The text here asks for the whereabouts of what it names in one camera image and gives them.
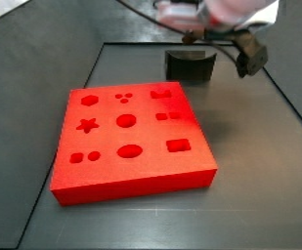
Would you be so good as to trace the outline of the white pink gripper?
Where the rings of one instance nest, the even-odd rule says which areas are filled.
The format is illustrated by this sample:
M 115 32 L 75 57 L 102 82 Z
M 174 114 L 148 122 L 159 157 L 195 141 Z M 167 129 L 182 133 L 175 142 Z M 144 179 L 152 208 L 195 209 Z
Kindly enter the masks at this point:
M 275 23 L 279 0 L 159 0 L 156 20 L 187 31 L 182 43 L 191 45 L 204 39 L 204 31 L 234 33 L 232 44 L 239 51 L 235 61 L 240 78 L 254 76 L 269 60 L 267 47 L 259 43 L 250 26 Z

